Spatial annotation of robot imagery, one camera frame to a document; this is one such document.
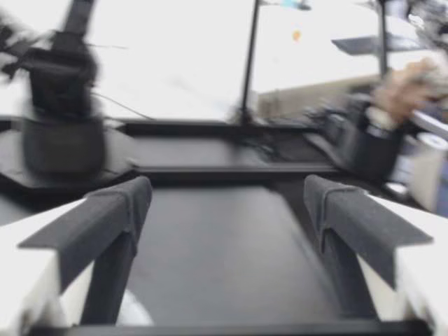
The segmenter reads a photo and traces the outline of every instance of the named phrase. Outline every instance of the black metal frame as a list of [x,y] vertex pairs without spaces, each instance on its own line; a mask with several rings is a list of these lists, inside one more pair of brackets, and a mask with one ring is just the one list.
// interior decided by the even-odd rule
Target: black metal frame
[[[256,123],[252,118],[248,107],[248,95],[250,88],[251,72],[253,68],[253,53],[256,43],[256,31],[258,23],[258,11],[260,0],[255,0],[253,18],[251,22],[251,34],[248,47],[248,57],[245,70],[244,89],[241,106],[238,109],[238,123],[229,124],[225,122],[183,122],[177,121],[149,121],[149,120],[120,120],[122,125],[119,130],[131,137],[165,137],[165,138],[204,138],[209,137],[238,141],[251,137],[262,137],[267,135],[292,134],[303,135],[305,133],[316,133],[318,129],[313,125],[265,125]],[[385,20],[380,18],[380,34],[384,40]],[[380,53],[381,73],[385,73],[386,54],[385,42]],[[0,132],[13,127],[13,118],[0,117]],[[284,179],[303,179],[308,174],[320,174],[322,176],[340,176],[342,173],[330,163],[269,163],[262,167],[252,166],[222,166],[222,167],[143,167],[135,166],[129,175],[145,175],[150,177],[153,185],[193,184],[204,186],[204,184],[231,183],[273,183]],[[64,195],[73,193],[67,190]],[[397,321],[381,322],[376,319],[368,320],[345,320],[340,322],[316,323],[303,325],[278,325],[260,326],[247,328],[117,328],[114,326],[78,326],[73,328],[37,328],[31,331],[32,336],[91,336],[91,335],[129,335],[129,336],[429,336],[431,334],[427,325],[421,321]]]
[[37,328],[31,336],[429,336],[420,321],[343,321],[302,325],[223,328],[163,328],[81,326],[70,329]]

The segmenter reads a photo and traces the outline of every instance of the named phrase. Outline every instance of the white surface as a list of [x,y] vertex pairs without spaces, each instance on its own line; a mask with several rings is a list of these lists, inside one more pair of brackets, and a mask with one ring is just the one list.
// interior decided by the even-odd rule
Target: white surface
[[[448,219],[431,213],[372,197],[406,221],[430,235],[433,243],[400,247],[395,251],[396,293],[387,293],[390,305],[380,316],[399,319],[419,318],[428,322],[434,335],[448,335],[448,272],[444,258],[448,254]],[[367,284],[373,295],[382,287],[372,286],[375,275],[367,271]]]
[[[40,32],[60,26],[68,3],[0,0]],[[101,46],[92,48],[101,66],[97,91],[152,118],[227,119],[241,90],[252,4],[97,0],[87,37]],[[0,113],[18,113],[25,85],[0,92]],[[115,118],[140,118],[109,101],[104,107]]]
[[[377,77],[376,57],[346,55],[330,41],[376,34],[375,13],[350,2],[313,1],[309,12],[261,8],[252,82],[260,110],[290,113],[322,97],[339,99],[350,85]],[[60,27],[68,3],[0,0],[39,32]],[[96,90],[152,118],[227,120],[240,99],[252,5],[252,0],[97,0],[87,37],[101,46],[93,48],[101,64]],[[388,23],[393,32],[413,34],[397,19]],[[302,34],[298,42],[294,31]],[[390,63],[401,68],[426,54],[394,53]],[[25,87],[14,83],[0,91],[1,114],[20,112]],[[104,110],[115,118],[140,118],[106,100]]]
[[[332,39],[377,35],[374,11],[340,1],[318,1],[312,11],[265,8],[261,11],[258,62],[253,82],[253,105],[261,116],[297,113],[323,99],[343,101],[354,85],[379,78],[375,55],[350,56]],[[412,26],[394,17],[387,20],[392,34],[415,37]],[[292,38],[299,31],[299,41]],[[402,69],[432,52],[389,53],[389,66]]]
[[381,321],[396,321],[398,294],[359,255],[358,262],[372,295],[373,305]]
[[412,158],[409,192],[425,209],[435,211],[448,142],[431,133],[419,133],[417,151]]
[[64,308],[57,303],[60,279],[56,251],[18,248],[18,244],[81,202],[0,227],[1,336],[21,335],[24,324],[30,326],[42,318],[53,326],[71,325]]

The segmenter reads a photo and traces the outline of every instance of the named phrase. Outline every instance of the black cable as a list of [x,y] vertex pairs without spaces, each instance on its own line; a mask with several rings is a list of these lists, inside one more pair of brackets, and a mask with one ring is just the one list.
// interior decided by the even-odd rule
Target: black cable
[[92,92],[92,94],[95,95],[95,96],[101,97],[103,99],[109,100],[110,102],[114,103],[115,105],[121,106],[124,109],[126,109],[128,111],[131,111],[131,112],[137,114],[138,116],[141,116],[142,118],[145,118],[145,119],[148,119],[148,120],[155,120],[154,118],[152,118],[152,117],[150,117],[150,116],[148,116],[148,115],[146,115],[144,113],[138,112],[138,111],[134,110],[133,108],[128,107],[128,106],[126,106],[124,104],[121,104],[119,101],[116,101],[113,98],[107,97],[104,94],[101,94],[101,93],[98,93],[98,92]]

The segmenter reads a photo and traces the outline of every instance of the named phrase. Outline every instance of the white table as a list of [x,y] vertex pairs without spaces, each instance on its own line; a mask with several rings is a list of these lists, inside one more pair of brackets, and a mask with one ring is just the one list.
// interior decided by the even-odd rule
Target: white table
[[[350,56],[332,39],[377,35],[377,14],[341,1],[313,1],[313,10],[271,7],[261,11],[258,62],[253,82],[253,106],[263,117],[297,113],[324,99],[341,103],[351,86],[379,79],[375,55]],[[388,31],[415,36],[413,27],[387,17]],[[300,32],[298,41],[293,33]],[[403,68],[431,52],[390,53],[389,66]]]
[[[313,1],[309,12],[261,8],[252,81],[260,115],[296,112],[377,77],[376,57],[346,55],[330,41],[376,34],[375,13],[348,2]],[[2,0],[0,6],[47,32],[61,26],[69,3]],[[252,5],[252,0],[97,0],[87,37],[101,66],[95,90],[151,118],[227,120],[242,91]],[[409,31],[399,20],[389,21],[393,31]],[[298,42],[292,38],[296,30],[302,34]],[[391,65],[403,67],[426,53],[395,53]],[[20,114],[27,95],[23,78],[2,87],[0,113]],[[103,102],[109,116],[140,118]]]

